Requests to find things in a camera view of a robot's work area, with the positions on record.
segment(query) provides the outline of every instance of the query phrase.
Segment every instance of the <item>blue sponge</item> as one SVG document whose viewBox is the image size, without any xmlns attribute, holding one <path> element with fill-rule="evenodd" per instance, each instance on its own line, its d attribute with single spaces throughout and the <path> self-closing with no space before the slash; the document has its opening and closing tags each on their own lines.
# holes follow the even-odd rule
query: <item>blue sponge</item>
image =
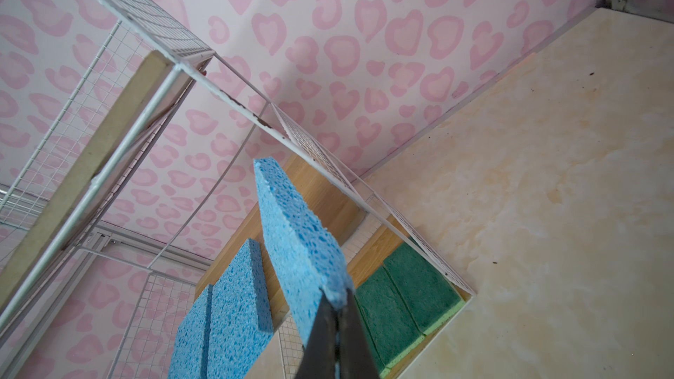
<svg viewBox="0 0 674 379">
<path fill-rule="evenodd" d="M 209 379 L 243 379 L 274 335 L 259 244 L 246 240 L 213 287 Z"/>
<path fill-rule="evenodd" d="M 346 305 L 346 290 L 354 289 L 353 280 L 337 241 L 276 160 L 256 159 L 255 173 L 265 248 L 307 345 L 322 291 L 339 310 Z"/>
<path fill-rule="evenodd" d="M 201 292 L 178 326 L 168 379 L 206 379 L 212 290 Z"/>
</svg>

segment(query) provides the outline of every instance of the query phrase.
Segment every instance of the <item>green sponge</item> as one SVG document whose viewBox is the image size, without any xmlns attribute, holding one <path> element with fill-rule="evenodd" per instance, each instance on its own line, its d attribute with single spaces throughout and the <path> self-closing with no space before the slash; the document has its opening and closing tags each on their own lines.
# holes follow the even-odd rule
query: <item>green sponge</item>
<svg viewBox="0 0 674 379">
<path fill-rule="evenodd" d="M 377 348 L 375 347 L 375 342 L 372 341 L 372 335 L 370 334 L 370 330 L 367 328 L 367 325 L 365 324 L 365 321 L 363 319 L 363 310 L 361 309 L 360 306 L 358 306 L 358 311 L 361 314 L 361 323 L 363 324 L 363 332 L 365 333 L 365 339 L 367 340 L 367 346 L 370 347 L 370 354 L 372 355 L 372 359 L 375 362 L 375 367 L 377 368 L 377 372 L 379 373 L 379 376 L 381 378 L 385 377 L 388 375 L 388 372 L 391 371 L 388 367 L 384 366 L 382 363 L 382 358 L 379 357 L 379 353 L 377 352 Z"/>
<path fill-rule="evenodd" d="M 355 297 L 384 366 L 395 366 L 423 341 L 423 334 L 383 266 L 358 287 Z"/>
<path fill-rule="evenodd" d="M 414 249 L 402 244 L 383 261 L 417 327 L 433 333 L 464 305 L 461 296 Z"/>
</svg>

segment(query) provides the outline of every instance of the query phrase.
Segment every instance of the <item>gripped blue sponge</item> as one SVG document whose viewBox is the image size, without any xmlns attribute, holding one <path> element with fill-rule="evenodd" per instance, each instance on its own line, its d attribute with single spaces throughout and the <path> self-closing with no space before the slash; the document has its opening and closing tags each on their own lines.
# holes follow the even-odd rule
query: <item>gripped blue sponge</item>
<svg viewBox="0 0 674 379">
<path fill-rule="evenodd" d="M 212 290 L 201 292 L 178 326 L 168 379 L 206 379 Z"/>
<path fill-rule="evenodd" d="M 353 280 L 332 234 L 273 158 L 256 159 L 264 243 L 302 342 L 307 345 L 322 293 L 339 310 Z"/>
<path fill-rule="evenodd" d="M 213 286 L 208 379 L 243 379 L 273 335 L 262 253 L 248 239 Z"/>
</svg>

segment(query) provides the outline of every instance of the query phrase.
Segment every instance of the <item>light green sponge edge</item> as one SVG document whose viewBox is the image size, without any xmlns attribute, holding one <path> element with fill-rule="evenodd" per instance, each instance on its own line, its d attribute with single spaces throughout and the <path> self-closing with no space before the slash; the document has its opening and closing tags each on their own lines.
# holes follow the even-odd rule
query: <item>light green sponge edge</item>
<svg viewBox="0 0 674 379">
<path fill-rule="evenodd" d="M 451 316 L 454 316 L 459 310 L 461 310 L 461 307 L 464 307 L 465 304 L 466 302 L 463 299 L 461 299 L 457 304 L 455 304 L 447 312 L 445 312 L 445 314 L 440 316 L 440 318 L 436 320 L 434 324 L 426 328 L 426 330 L 423 332 L 424 335 L 428 336 L 433 332 L 435 332 L 435 330 L 438 329 L 440 326 L 442 326 L 442 324 L 445 323 Z"/>
<path fill-rule="evenodd" d="M 419 338 L 414 340 L 414 342 L 409 344 L 405 350 L 402 350 L 400 354 L 396 356 L 396 358 L 392 359 L 391 362 L 386 365 L 386 367 L 392 369 L 393 366 L 400 363 L 400 360 L 402 360 L 406 355 L 408 355 L 411 350 L 414 350 L 417 347 L 417 345 L 421 344 L 425 338 L 426 338 L 425 335 L 421 335 Z"/>
</svg>

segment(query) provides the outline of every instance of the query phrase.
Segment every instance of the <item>green scouring pad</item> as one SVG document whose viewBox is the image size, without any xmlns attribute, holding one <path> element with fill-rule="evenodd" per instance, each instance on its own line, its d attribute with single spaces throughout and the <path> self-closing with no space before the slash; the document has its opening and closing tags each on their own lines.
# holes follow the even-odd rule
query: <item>green scouring pad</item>
<svg viewBox="0 0 674 379">
<path fill-rule="evenodd" d="M 383 261 L 417 327 L 433 333 L 465 304 L 442 275 L 407 244 Z"/>
<path fill-rule="evenodd" d="M 379 357 L 379 353 L 377 352 L 377 348 L 375 347 L 375 342 L 372 341 L 372 335 L 370 334 L 370 330 L 367 327 L 367 324 L 365 323 L 365 320 L 363 319 L 363 310 L 361 309 L 360 306 L 358 306 L 358 312 L 361 315 L 361 323 L 363 324 L 363 332 L 365 333 L 365 339 L 367 340 L 367 346 L 370 347 L 370 354 L 372 355 L 372 359 L 375 362 L 375 367 L 377 368 L 377 372 L 379 373 L 379 376 L 381 378 L 385 377 L 388 372 L 391 371 L 388 367 L 384 366 L 382 363 L 382 358 Z"/>
<path fill-rule="evenodd" d="M 355 297 L 384 366 L 395 366 L 423 341 L 424 335 L 383 266 L 358 287 Z"/>
</svg>

